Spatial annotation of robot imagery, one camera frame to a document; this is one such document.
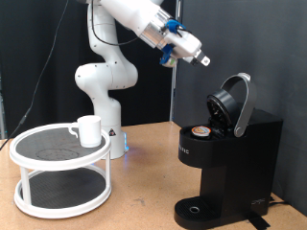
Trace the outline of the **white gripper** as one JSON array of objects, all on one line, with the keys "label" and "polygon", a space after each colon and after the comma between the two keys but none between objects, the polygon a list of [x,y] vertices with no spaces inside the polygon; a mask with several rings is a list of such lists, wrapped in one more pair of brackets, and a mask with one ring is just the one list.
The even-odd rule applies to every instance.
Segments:
[{"label": "white gripper", "polygon": [[181,31],[175,33],[168,32],[164,36],[168,44],[166,59],[169,58],[191,58],[190,64],[193,66],[201,63],[204,66],[210,64],[210,58],[201,51],[201,42],[189,32]]}]

